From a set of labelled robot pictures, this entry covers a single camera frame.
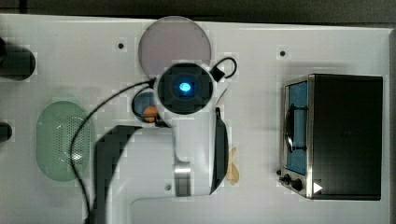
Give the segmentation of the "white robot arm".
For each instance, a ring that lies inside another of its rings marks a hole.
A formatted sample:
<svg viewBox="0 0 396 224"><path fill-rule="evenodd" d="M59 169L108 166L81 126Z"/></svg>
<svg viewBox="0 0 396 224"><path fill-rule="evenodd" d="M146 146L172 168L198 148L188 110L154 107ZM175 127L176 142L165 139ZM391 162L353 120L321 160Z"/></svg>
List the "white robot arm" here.
<svg viewBox="0 0 396 224"><path fill-rule="evenodd" d="M89 224L132 224L139 200L212 194L226 175L229 144L217 103L225 74L176 63L155 79L153 127L117 125L95 144Z"/></svg>

